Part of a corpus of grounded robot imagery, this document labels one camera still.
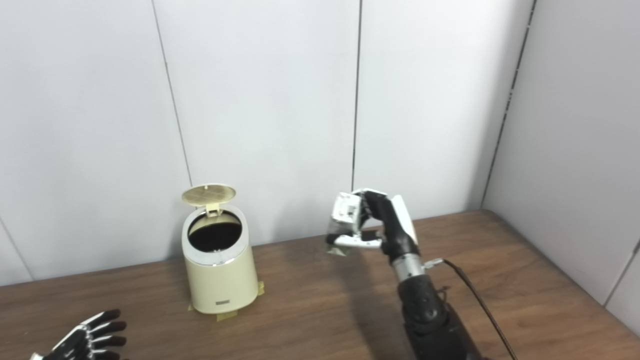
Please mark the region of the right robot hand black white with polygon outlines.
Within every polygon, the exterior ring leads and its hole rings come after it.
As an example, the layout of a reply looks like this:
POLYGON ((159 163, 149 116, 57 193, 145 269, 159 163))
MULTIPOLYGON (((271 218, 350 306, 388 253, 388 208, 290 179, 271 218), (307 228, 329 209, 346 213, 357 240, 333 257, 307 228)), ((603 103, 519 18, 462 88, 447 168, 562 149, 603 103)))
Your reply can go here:
POLYGON ((325 242, 336 255, 349 248, 381 249, 390 263, 402 256, 420 255, 418 237, 402 196, 389 197, 368 188, 338 194, 325 242))

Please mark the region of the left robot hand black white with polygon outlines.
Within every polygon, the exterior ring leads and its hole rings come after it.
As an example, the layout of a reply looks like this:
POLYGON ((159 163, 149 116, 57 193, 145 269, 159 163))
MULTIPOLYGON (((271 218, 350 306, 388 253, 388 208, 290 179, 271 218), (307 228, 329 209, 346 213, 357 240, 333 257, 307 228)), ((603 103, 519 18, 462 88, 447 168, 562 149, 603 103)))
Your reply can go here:
POLYGON ((36 352, 31 360, 120 360, 121 354, 112 348, 122 348, 127 343, 124 336, 117 333, 127 328, 125 321, 119 321, 121 310, 112 309, 99 312, 85 319, 67 333, 50 353, 36 352))

